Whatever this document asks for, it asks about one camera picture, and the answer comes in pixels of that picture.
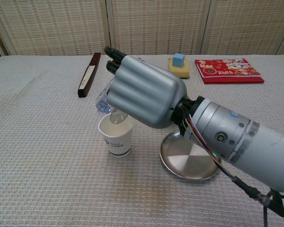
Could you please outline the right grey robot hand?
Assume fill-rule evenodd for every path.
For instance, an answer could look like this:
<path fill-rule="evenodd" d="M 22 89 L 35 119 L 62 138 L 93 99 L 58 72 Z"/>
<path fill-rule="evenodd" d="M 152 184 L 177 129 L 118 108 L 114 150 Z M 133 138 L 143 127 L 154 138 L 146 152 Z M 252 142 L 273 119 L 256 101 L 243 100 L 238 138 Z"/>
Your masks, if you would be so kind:
<path fill-rule="evenodd" d="M 107 92 L 110 105 L 155 129 L 182 123 L 180 102 L 187 97 L 182 79 L 112 47 L 104 52 L 112 58 L 106 68 L 114 75 Z"/>

